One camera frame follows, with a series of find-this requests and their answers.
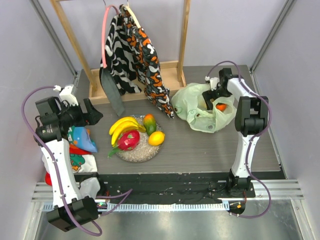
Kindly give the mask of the orange fake orange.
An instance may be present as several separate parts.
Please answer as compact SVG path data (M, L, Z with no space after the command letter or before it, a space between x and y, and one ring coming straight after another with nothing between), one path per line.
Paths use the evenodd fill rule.
M216 107L216 109L218 109L219 111L224 112L224 111L227 109L228 105L227 105L227 104L224 104L224 103L217 103L217 104L215 105L215 107Z

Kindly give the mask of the green avocado print plastic bag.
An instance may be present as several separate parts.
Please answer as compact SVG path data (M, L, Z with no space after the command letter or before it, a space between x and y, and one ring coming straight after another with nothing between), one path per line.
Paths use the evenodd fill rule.
M176 92L171 103L177 116L185 120L192 130L215 133L235 118L237 108L234 106L234 96L230 96L220 97L212 102L214 105L225 104L225 110L208 110L203 92L209 89L207 84L190 83Z

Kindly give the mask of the yellow fake banana bunch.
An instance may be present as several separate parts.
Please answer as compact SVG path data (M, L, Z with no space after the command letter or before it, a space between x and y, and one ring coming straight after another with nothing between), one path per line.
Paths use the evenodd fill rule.
M121 136L121 134L131 130L137 130L142 133L146 132L146 128L139 124L133 116L126 116L116 121L109 129L109 135L111 136L111 145L115 147L117 140Z

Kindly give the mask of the red fake dragon fruit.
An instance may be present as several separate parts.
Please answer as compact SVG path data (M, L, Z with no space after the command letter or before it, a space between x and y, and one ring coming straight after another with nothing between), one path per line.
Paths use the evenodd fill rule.
M127 152L135 149L140 141L140 132L138 130L130 130L122 133L116 140L115 146L108 153L108 157L111 158L114 154L119 152Z

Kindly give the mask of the green red fake mango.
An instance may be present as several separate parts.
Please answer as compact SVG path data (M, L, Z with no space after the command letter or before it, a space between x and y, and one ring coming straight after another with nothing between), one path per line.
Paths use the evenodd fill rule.
M157 123L152 114L145 115L142 123L148 136L157 130Z

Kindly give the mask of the yellow fake lemon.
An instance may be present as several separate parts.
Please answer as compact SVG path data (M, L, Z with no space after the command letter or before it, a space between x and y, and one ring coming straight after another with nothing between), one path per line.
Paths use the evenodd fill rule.
M162 131L155 131L148 138L148 144L151 146L159 146L164 141L165 141L165 134Z

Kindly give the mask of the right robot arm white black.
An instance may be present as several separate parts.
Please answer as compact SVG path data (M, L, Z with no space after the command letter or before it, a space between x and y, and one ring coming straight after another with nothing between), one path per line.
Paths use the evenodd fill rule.
M251 188L254 151L260 135L267 130L269 100L266 96L257 95L242 76L232 74L230 68L221 69L218 78L206 76L205 82L210 88L202 96L209 110L214 108L210 100L234 97L237 101L234 125L238 132L238 145L235 161L224 187L230 197L236 198Z

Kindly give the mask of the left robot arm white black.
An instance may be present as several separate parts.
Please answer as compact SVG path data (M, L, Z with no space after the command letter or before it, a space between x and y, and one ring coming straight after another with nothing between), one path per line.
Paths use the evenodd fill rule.
M98 218L95 199L102 199L107 187L97 172L85 176L77 185L70 159L68 131L71 127L95 125L103 117L89 99L87 112L67 100L47 97L35 103L39 112L35 140L45 156L53 190L54 209L46 214L50 224L68 232Z

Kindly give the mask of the colourful cartoon print cloth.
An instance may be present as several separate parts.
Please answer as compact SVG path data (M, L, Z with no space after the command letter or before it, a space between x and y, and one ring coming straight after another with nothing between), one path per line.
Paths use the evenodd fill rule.
M97 172L93 153L97 153L96 143L90 138L90 130L85 127L72 126L68 129L69 156L74 174Z

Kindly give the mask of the glass plate with rice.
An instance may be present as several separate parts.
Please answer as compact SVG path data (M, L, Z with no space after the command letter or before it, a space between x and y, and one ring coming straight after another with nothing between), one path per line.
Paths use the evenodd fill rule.
M128 117L134 117L137 120L137 122L143 126L143 119L145 115L131 115ZM158 125L157 122L156 122L156 131L163 132L162 128ZM146 132L142 133L139 131L139 133L140 133L140 140L135 149L130 151L117 152L114 155L130 163L146 162L148 160L151 160L154 156L156 156L160 151L163 143L158 146L149 145L148 143L149 135Z

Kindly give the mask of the black white zebra garment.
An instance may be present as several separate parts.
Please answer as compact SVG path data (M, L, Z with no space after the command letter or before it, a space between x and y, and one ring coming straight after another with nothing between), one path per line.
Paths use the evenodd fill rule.
M99 81L112 109L117 116L125 112L122 96L141 93L142 89L135 83L138 79L133 60L133 52L125 40L123 18L116 14L105 34L105 59L107 67L103 68L101 59Z

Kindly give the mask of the orange grey camouflage garment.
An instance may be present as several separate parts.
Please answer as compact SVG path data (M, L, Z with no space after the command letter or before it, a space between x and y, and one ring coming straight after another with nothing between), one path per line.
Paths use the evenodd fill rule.
M161 66L157 51L145 30L137 28L133 18L122 4L120 16L123 19L124 39L133 51L133 61L137 69L138 80L144 84L147 99L169 118L174 118L174 109L170 102L170 90L163 84Z

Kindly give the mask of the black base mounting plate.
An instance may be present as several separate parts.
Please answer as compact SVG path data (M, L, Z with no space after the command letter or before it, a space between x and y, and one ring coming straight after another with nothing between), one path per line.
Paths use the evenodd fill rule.
M99 173L98 178L111 196L132 190L125 204L216 204L223 198L256 196L253 184L247 190L228 190L226 173Z

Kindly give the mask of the pink clothes hanger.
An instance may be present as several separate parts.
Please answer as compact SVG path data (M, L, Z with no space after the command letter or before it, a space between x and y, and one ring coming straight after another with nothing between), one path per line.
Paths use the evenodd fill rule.
M105 69L107 67L107 61L106 61L106 54L105 54L105 43L106 43L106 25L107 25L107 18L110 9L114 9L116 14L119 14L118 8L110 4L105 7L105 12L103 16L102 21L102 29L101 29L101 59L102 59L102 67Z

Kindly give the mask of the wooden clothes hanger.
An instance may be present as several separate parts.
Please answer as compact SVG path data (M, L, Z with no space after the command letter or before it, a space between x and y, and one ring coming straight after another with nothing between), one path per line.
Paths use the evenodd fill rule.
M131 8L129 7L129 4L127 3L125 6L126 10L129 12L130 16L132 17L136 27L139 29L141 28L141 25L137 19L137 17L135 16L134 12L131 10Z

